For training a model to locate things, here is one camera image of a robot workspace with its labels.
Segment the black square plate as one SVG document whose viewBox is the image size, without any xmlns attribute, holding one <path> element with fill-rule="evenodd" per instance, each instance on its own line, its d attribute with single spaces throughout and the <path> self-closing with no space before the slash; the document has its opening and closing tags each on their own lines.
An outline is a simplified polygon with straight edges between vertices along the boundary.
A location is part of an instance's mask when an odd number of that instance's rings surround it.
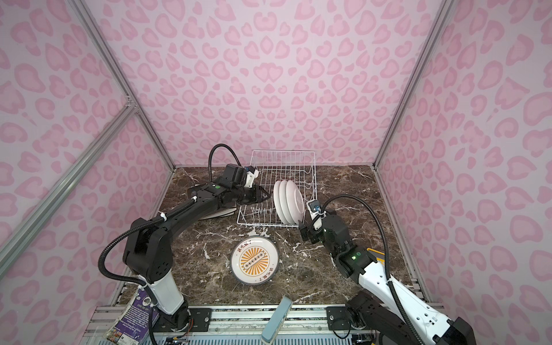
<svg viewBox="0 0 552 345">
<path fill-rule="evenodd" d="M 218 211 L 215 211 L 214 213 L 208 214 L 201 218 L 201 220 L 207 220 L 207 219 L 217 219 L 217 218 L 224 218 L 227 216 L 232 216 L 235 214 L 237 210 L 237 207 L 232 208 L 221 208 Z"/>
</svg>

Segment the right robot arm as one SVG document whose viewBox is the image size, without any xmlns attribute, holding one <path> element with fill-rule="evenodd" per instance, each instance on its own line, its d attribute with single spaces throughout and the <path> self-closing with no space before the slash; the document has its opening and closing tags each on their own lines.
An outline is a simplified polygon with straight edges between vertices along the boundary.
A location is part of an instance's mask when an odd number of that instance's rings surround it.
<svg viewBox="0 0 552 345">
<path fill-rule="evenodd" d="M 351 326 L 378 331 L 395 344 L 476 344 L 464 319 L 451 319 L 420 299 L 387 273 L 365 247 L 355 244 L 341 217 L 330 214 L 310 225 L 301 223 L 303 240 L 329 251 L 339 272 L 362 287 L 346 303 Z"/>
</svg>

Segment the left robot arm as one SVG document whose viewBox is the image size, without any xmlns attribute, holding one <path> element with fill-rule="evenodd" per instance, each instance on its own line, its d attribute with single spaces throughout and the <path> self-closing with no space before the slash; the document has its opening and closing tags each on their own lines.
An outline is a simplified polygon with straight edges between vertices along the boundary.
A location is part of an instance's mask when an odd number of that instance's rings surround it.
<svg viewBox="0 0 552 345">
<path fill-rule="evenodd" d="M 205 216 L 236 205 L 261 204 L 270 193 L 256 184 L 258 169 L 228 164 L 214 181 L 188 190 L 189 200 L 157 219 L 141 218 L 132 223 L 123 261 L 142 281 L 156 305 L 160 318 L 172 330 L 188 326 L 188 303 L 172 274 L 172 243 L 187 228 Z"/>
</svg>

